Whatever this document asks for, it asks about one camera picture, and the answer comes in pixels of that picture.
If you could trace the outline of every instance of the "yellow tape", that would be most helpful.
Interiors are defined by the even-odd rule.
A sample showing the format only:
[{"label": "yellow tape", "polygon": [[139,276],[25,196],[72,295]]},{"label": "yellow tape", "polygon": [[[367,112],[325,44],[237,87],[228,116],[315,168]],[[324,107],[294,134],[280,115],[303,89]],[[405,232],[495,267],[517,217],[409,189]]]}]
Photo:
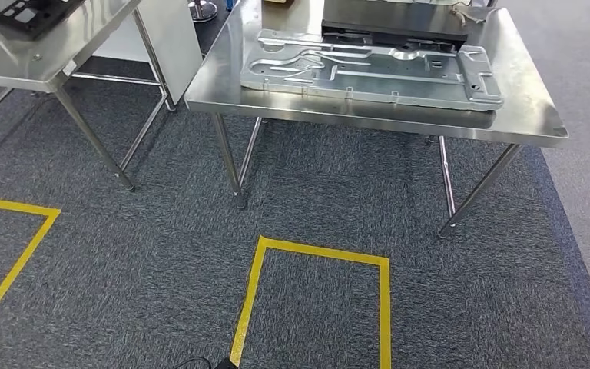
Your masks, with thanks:
[{"label": "yellow tape", "polygon": [[390,369],[392,365],[392,335],[390,333],[390,262],[381,258],[379,266],[379,343],[380,367]]},{"label": "yellow tape", "polygon": [[240,366],[240,356],[243,353],[243,346],[245,345],[245,338],[247,337],[247,328],[250,325],[250,316],[252,315],[254,298],[257,295],[257,286],[259,284],[261,266],[264,263],[264,257],[268,248],[281,251],[297,252],[300,254],[321,256],[323,258],[334,258],[363,264],[377,265],[379,267],[380,291],[380,369],[390,369],[392,367],[392,338],[390,333],[390,266],[388,258],[336,250],[332,248],[321,248],[307,244],[296,244],[287,241],[271,240],[269,238],[265,238],[264,236],[259,236],[257,250],[254,253],[252,267],[250,268],[250,278],[247,282],[245,302],[243,303],[243,309],[240,312],[236,333],[234,335],[234,342],[232,343],[232,350],[230,354],[230,360],[232,363],[234,363],[237,367]]},{"label": "yellow tape", "polygon": [[47,217],[59,211],[58,209],[54,208],[44,208],[42,206],[22,204],[20,202],[12,202],[5,200],[0,200],[0,209],[19,211],[21,213],[44,215]]},{"label": "yellow tape", "polygon": [[48,229],[51,228],[55,219],[60,215],[60,209],[53,209],[53,208],[44,208],[42,206],[36,205],[29,205],[29,204],[21,204],[18,202],[11,202],[11,201],[3,201],[0,200],[0,209],[2,210],[10,210],[10,211],[20,211],[29,214],[36,214],[36,215],[43,215],[46,217],[44,224],[41,225],[35,236],[26,246],[24,252],[19,256],[19,259],[15,262],[15,265],[10,269],[8,274],[5,276],[3,281],[0,284],[0,301],[5,295],[5,292],[10,288],[12,282],[17,278],[19,272],[22,271],[26,262],[32,256],[32,253],[35,252],[35,249],[41,242],[42,238],[48,232]]},{"label": "yellow tape", "polygon": [[237,367],[240,365],[240,355],[243,353],[243,346],[245,345],[247,327],[250,324],[250,315],[252,314],[252,305],[254,304],[254,297],[257,295],[261,265],[263,265],[264,256],[266,255],[266,245],[262,242],[263,239],[263,237],[259,237],[259,244],[257,250],[254,252],[254,260],[250,269],[250,280],[247,282],[247,292],[245,293],[245,302],[238,318],[236,334],[232,343],[230,361]]}]

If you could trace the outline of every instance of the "aluminum plate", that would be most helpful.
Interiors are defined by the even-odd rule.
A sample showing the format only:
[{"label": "aluminum plate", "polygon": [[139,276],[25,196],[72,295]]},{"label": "aluminum plate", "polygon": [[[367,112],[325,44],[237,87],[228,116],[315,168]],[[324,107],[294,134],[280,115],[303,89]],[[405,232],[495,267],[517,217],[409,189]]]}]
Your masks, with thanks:
[{"label": "aluminum plate", "polygon": [[325,43],[320,35],[263,29],[240,73],[240,84],[291,92],[457,110],[496,110],[503,97],[484,48],[438,52]]}]

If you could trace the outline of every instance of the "gray floor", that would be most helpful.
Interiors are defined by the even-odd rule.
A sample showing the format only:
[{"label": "gray floor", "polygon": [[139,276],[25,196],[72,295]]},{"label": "gray floor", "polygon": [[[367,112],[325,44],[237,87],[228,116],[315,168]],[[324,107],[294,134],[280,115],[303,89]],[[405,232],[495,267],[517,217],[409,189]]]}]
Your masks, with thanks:
[{"label": "gray floor", "polygon": [[[88,68],[141,75],[134,64]],[[153,88],[71,81],[122,157]],[[252,118],[227,117],[237,158]],[[501,145],[449,140],[464,198]],[[48,96],[0,107],[0,198],[62,208],[0,304],[0,367],[171,367],[227,356],[259,234],[387,256],[393,367],[590,368],[588,275],[541,152],[525,149],[447,241],[424,137],[270,121],[239,212],[206,115],[162,112],[130,194]],[[35,216],[0,211],[0,278]],[[375,367],[378,274],[268,251],[242,367]]]},{"label": "gray floor", "polygon": [[590,274],[590,1],[502,0],[568,126],[572,144],[544,150]]}]

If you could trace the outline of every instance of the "black cable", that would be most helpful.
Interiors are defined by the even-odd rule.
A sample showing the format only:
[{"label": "black cable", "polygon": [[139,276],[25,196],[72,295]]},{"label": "black cable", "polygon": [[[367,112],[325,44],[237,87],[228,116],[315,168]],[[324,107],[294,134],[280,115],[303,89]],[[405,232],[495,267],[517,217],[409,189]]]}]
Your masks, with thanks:
[{"label": "black cable", "polygon": [[178,365],[175,365],[173,367],[173,369],[179,369],[180,367],[184,367],[186,368],[187,364],[193,362],[193,361],[204,361],[205,363],[207,363],[207,366],[209,367],[209,369],[211,369],[211,362],[209,362],[209,360],[207,360],[205,357],[201,357],[201,356],[192,356],[189,357],[187,360],[182,361],[181,363],[179,363]]}]

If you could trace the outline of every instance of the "stainless steel table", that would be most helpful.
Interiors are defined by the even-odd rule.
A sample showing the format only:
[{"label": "stainless steel table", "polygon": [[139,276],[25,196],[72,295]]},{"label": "stainless steel table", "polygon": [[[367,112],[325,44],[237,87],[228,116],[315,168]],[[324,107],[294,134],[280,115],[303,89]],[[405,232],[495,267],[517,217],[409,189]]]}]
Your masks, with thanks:
[{"label": "stainless steel table", "polygon": [[[568,138],[535,64],[505,9],[464,8],[477,18],[489,12],[487,22],[468,23],[467,44],[486,49],[505,99],[503,108],[496,112],[476,112],[304,97],[242,88],[239,72],[259,30],[320,33],[323,0],[294,0],[287,7],[262,3],[261,0],[239,2],[184,95],[189,109],[212,113],[227,174],[240,207],[245,205],[241,187],[261,118],[256,120],[245,158],[237,172],[221,113],[437,136],[449,213],[449,220],[439,232],[440,237],[447,234],[474,200],[497,179],[521,145],[558,147]],[[445,136],[510,144],[457,208],[453,200]]]},{"label": "stainless steel table", "polygon": [[[0,0],[0,10],[11,2],[11,0]],[[157,62],[144,22],[137,10],[140,2],[141,0],[85,0],[75,12],[71,13],[62,23],[37,41],[8,41],[0,36],[0,86],[6,87],[0,94],[0,102],[13,88],[54,93],[89,141],[95,146],[105,164],[129,190],[133,190],[134,186],[125,175],[124,169],[128,166],[132,155],[148,132],[154,118],[161,110],[161,106],[166,104],[169,110],[175,110],[175,105],[170,98],[164,75]],[[151,67],[156,80],[76,72],[130,14],[134,16],[141,39],[150,56]],[[62,86],[69,77],[156,85],[159,87],[161,99],[135,138],[121,165],[117,165],[108,154],[108,151],[82,118],[71,98],[63,89]]]}]

